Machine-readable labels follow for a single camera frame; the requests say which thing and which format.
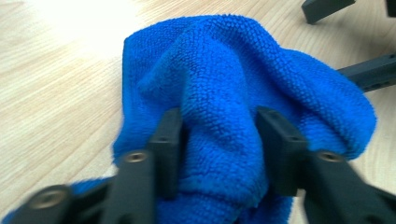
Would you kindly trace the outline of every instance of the towel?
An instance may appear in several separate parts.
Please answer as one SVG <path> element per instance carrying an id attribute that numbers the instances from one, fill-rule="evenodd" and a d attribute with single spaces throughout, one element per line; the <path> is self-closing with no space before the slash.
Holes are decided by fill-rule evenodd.
<path id="1" fill-rule="evenodd" d="M 348 159 L 363 152 L 376 122 L 354 83 L 234 15 L 162 21 L 126 38 L 122 103 L 116 164 L 144 147 L 166 110 L 180 108 L 190 138 L 179 193 L 158 201 L 159 223 L 172 224 L 287 223 L 292 200 L 269 188 L 258 105 L 282 113 L 310 150 Z"/>

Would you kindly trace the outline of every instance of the wooden surface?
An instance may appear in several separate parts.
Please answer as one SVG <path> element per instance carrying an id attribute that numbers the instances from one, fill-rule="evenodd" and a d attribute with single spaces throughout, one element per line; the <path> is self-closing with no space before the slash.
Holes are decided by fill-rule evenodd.
<path id="1" fill-rule="evenodd" d="M 233 13 L 259 21 L 284 48 L 334 68 L 396 52 L 396 20 L 360 0 L 317 25 L 300 1 L 0 1 L 0 217 L 48 185 L 111 175 L 121 125 L 123 39 L 157 21 Z M 396 86 L 367 94 L 379 118 L 353 161 L 371 184 L 396 192 Z M 304 223 L 294 209 L 290 223 Z"/>

